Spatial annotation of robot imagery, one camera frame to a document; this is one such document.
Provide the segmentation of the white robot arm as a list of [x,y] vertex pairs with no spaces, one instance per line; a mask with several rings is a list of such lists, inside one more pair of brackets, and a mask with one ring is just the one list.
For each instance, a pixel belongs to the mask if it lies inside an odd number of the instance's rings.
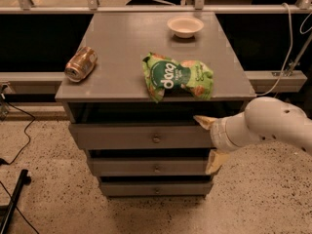
[[234,116],[214,118],[195,115],[210,134],[215,150],[209,155],[206,174],[215,174],[228,153],[250,144],[280,141],[312,154],[312,120],[299,107],[273,97],[251,100]]

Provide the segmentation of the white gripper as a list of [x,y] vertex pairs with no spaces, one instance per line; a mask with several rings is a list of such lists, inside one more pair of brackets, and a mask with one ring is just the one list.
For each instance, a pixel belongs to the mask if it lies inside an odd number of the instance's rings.
[[230,154],[225,151],[234,151],[241,147],[240,131],[243,121],[241,117],[231,116],[221,119],[202,115],[195,115],[194,120],[205,130],[211,129],[210,135],[214,146],[208,157],[205,173],[215,174],[229,159]]

